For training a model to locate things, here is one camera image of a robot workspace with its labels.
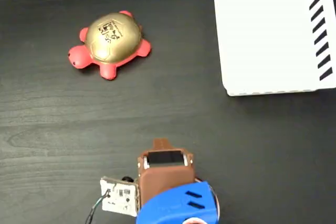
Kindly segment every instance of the turtle toy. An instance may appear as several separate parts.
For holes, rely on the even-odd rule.
[[[69,50],[71,64],[77,69],[97,64],[107,80],[117,76],[117,67],[151,51],[151,44],[142,38],[141,26],[126,10],[97,19],[80,31],[79,39],[84,45]]]

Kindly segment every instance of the turtle leg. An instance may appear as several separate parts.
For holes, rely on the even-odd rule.
[[[141,56],[141,57],[146,57],[146,56],[148,56],[149,52],[151,51],[151,48],[152,48],[151,44],[147,40],[142,39],[141,45],[138,48],[136,54]]]
[[[128,16],[130,16],[130,17],[133,18],[133,15],[128,10],[121,10],[119,13],[126,14],[126,15],[128,15]]]
[[[85,42],[86,40],[86,34],[88,33],[89,28],[85,27],[79,32],[79,39],[82,42]]]
[[[113,80],[117,76],[117,67],[115,64],[101,64],[100,75],[107,79]]]

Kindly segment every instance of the cable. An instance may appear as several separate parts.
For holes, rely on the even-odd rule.
[[[93,219],[93,215],[95,214],[95,210],[96,208],[99,206],[99,204],[103,201],[103,199],[105,199],[106,197],[109,196],[110,193],[110,189],[107,189],[106,192],[97,200],[97,202],[91,207],[89,216],[86,218],[85,224],[91,224],[92,219]]]

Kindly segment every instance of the blue gripper part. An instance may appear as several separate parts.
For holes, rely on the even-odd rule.
[[[218,224],[216,202],[207,182],[164,191],[140,209],[136,224],[182,224],[188,218]]]

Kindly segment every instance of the table surface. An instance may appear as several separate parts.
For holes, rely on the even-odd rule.
[[[213,0],[0,0],[0,223],[84,223],[106,175],[155,137],[195,153],[221,223],[332,224],[336,94],[230,98]],[[134,13],[153,50],[103,80],[67,59],[96,18]],[[94,223],[134,223],[96,211]]]

